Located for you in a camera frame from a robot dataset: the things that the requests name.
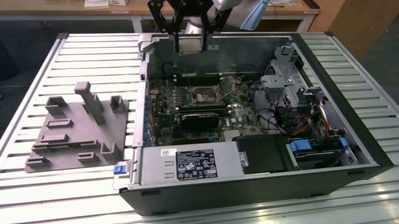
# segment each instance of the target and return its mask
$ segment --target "floor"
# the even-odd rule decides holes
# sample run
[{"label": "floor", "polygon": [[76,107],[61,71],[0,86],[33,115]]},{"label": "floor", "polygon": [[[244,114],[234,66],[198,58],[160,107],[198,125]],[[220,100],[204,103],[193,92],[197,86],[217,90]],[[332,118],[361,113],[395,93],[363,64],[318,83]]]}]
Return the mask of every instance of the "floor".
[{"label": "floor", "polygon": [[[154,26],[142,25],[144,32]],[[37,21],[0,21],[0,41],[17,64],[18,74],[0,81],[0,136],[24,98],[58,33],[129,33],[129,21],[52,21],[44,29]],[[399,17],[360,62],[399,103]]]}]

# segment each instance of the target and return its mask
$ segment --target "black plastic cover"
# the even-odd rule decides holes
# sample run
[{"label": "black plastic cover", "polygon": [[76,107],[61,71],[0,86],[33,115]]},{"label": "black plastic cover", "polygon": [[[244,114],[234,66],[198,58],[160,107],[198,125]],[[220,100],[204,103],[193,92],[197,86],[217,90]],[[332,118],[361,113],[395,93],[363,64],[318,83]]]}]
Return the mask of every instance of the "black plastic cover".
[{"label": "black plastic cover", "polygon": [[292,171],[284,138],[268,135],[236,137],[237,150],[245,153],[248,166],[244,174]]},{"label": "black plastic cover", "polygon": [[218,114],[186,114],[181,116],[182,129],[209,129],[218,125]]}]

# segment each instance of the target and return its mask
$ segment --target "aluminum slotted table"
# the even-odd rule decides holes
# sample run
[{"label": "aluminum slotted table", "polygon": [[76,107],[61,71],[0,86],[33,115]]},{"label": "aluminum slotted table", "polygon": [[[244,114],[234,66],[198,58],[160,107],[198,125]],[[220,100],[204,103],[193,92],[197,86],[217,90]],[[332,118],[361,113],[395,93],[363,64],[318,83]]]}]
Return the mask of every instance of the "aluminum slotted table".
[{"label": "aluminum slotted table", "polygon": [[[301,37],[393,164],[399,164],[399,107],[333,36]],[[112,188],[112,166],[28,174],[49,96],[80,102],[78,81],[100,100],[129,100],[124,158],[132,156],[138,34],[60,35],[0,140],[0,223],[371,223],[399,218],[399,168],[328,196],[141,217]],[[309,72],[309,79],[316,80]]]}]

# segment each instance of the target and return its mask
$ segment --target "3d printed holder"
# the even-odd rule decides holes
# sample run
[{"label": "3d printed holder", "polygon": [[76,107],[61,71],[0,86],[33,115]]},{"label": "3d printed holder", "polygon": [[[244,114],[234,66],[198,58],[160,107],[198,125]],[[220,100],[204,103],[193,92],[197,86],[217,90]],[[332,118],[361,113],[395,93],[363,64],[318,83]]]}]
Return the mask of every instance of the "3d printed holder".
[{"label": "3d printed holder", "polygon": [[25,172],[114,165],[122,159],[128,101],[121,96],[100,101],[89,88],[88,82],[74,85],[84,103],[48,98]]}]

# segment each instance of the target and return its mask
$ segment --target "green motherboard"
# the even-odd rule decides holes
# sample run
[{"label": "green motherboard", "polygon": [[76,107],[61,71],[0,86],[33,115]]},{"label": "green motherboard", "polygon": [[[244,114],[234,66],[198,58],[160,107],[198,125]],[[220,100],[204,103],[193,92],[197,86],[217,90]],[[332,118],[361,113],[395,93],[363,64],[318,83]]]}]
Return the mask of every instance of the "green motherboard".
[{"label": "green motherboard", "polygon": [[[173,80],[158,79],[150,80],[149,87],[157,146],[222,142],[262,133],[248,94],[252,89],[238,77],[226,76],[213,86],[180,87]],[[180,126],[182,113],[209,111],[220,115],[217,127],[185,130]]]}]

